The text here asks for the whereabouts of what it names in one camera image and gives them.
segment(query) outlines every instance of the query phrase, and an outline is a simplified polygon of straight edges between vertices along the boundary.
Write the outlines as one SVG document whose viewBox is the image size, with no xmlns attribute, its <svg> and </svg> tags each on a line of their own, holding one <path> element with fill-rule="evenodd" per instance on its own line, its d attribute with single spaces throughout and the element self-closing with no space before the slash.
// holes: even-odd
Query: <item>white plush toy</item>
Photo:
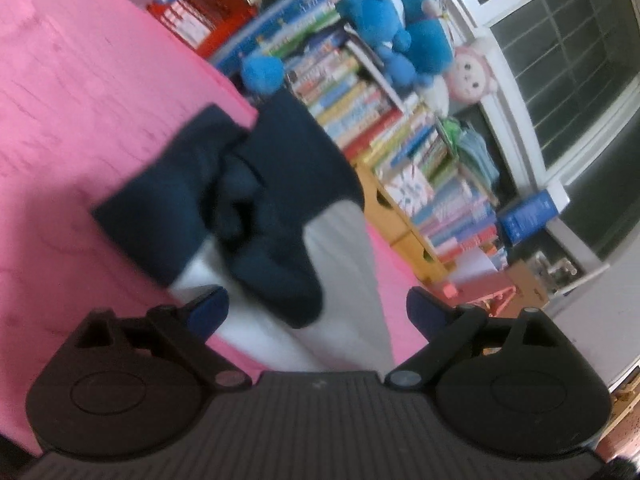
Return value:
<svg viewBox="0 0 640 480">
<path fill-rule="evenodd" d="M 437 116 L 446 117 L 450 100 L 472 105 L 498 90 L 485 58 L 493 48 L 494 43 L 488 38 L 478 38 L 471 44 L 456 47 L 453 65 L 442 76 L 434 78 L 431 88 L 420 92 Z"/>
<path fill-rule="evenodd" d="M 472 105 L 498 90 L 498 83 L 484 57 L 493 47 L 487 38 L 456 47 L 453 66 L 444 74 L 450 99 Z"/>
</svg>

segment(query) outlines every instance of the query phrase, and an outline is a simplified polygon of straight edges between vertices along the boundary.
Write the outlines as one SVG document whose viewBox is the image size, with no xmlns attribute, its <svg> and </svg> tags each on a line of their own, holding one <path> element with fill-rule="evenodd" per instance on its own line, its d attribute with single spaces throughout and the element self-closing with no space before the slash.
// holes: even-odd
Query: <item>screw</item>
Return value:
<svg viewBox="0 0 640 480">
<path fill-rule="evenodd" d="M 238 370 L 224 370 L 216 374 L 216 384 L 222 388 L 237 388 L 245 380 L 246 374 Z"/>
<path fill-rule="evenodd" d="M 413 388 L 422 381 L 422 377 L 412 370 L 398 370 L 389 375 L 389 382 L 398 388 Z"/>
</svg>

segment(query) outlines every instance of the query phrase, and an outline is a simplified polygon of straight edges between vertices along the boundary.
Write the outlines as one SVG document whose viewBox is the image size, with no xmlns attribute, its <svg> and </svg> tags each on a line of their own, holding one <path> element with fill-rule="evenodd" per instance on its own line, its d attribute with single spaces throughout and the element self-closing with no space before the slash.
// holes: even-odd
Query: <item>pink plush toy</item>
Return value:
<svg viewBox="0 0 640 480">
<path fill-rule="evenodd" d="M 484 58 L 493 47 L 486 38 L 456 47 L 453 66 L 444 73 L 450 99 L 471 105 L 497 91 L 498 83 Z"/>
</svg>

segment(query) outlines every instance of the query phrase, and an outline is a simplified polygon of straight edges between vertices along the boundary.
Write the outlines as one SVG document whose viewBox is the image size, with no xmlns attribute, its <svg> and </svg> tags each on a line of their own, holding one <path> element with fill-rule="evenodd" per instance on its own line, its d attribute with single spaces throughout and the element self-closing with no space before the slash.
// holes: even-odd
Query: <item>cardboard box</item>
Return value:
<svg viewBox="0 0 640 480">
<path fill-rule="evenodd" d="M 516 295 L 498 317 L 518 317 L 526 306 L 544 308 L 549 302 L 545 286 L 529 270 L 525 262 L 517 261 L 504 272 L 516 286 Z"/>
</svg>

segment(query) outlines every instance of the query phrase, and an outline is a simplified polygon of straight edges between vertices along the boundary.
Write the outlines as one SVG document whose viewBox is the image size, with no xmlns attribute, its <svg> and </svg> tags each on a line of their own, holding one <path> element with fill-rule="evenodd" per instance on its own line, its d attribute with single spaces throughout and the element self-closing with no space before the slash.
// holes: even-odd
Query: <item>dark blue cloth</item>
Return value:
<svg viewBox="0 0 640 480">
<path fill-rule="evenodd" d="M 282 90 L 260 107 L 251 132 L 215 106 L 203 110 L 94 218 L 162 286 L 214 233 L 231 274 L 298 328 L 322 311 L 304 228 L 340 200 L 364 208 L 356 174 Z"/>
</svg>

